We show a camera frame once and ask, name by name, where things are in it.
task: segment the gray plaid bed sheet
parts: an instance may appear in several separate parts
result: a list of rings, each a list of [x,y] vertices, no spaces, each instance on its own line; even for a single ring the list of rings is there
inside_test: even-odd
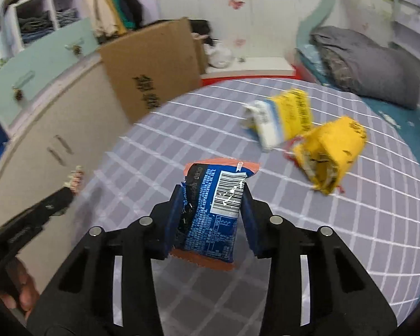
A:
[[[348,115],[366,126],[368,143],[342,185],[324,196],[283,158],[269,153],[241,126],[242,104],[300,88],[311,98],[313,121]],[[296,226],[329,225],[367,269],[401,323],[420,295],[420,166],[395,128],[354,94],[287,79],[220,82],[178,97],[152,112],[106,153],[76,200],[78,238],[91,226],[124,228],[167,201],[184,165],[211,157],[260,162],[247,180],[254,198]],[[257,335],[270,261],[255,259],[239,221],[236,270],[213,271],[169,257],[153,261],[166,335]],[[306,259],[302,258],[302,324],[309,321]],[[114,271],[114,322],[121,324],[121,259]]]

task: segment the cardboard box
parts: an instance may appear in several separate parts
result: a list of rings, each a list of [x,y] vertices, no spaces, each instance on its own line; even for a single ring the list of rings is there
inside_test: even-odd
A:
[[[205,74],[207,67],[209,66],[209,59],[204,50],[202,39],[194,39],[194,50],[196,52],[197,65],[199,67],[199,73]]]
[[[126,116],[151,110],[202,86],[186,18],[149,26],[99,49]]]

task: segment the gray blanket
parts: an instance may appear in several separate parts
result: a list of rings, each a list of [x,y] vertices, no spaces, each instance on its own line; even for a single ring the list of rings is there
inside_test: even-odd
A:
[[[417,107],[420,80],[400,51],[334,26],[318,28],[312,37],[341,88],[409,109]]]

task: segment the yellow bag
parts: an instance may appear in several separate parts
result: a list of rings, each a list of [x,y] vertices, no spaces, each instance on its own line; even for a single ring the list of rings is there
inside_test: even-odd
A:
[[[293,151],[299,166],[314,183],[314,189],[330,194],[339,185],[364,148],[364,127],[343,116],[312,129]]]
[[[283,91],[280,95],[255,100],[244,107],[245,127],[258,134],[266,150],[312,128],[308,95],[300,89]]]

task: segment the blue snack package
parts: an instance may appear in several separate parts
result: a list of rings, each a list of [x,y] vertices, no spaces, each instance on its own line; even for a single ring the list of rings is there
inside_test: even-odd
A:
[[[233,268],[233,246],[246,178],[259,165],[216,158],[188,164],[173,255],[214,269]]]

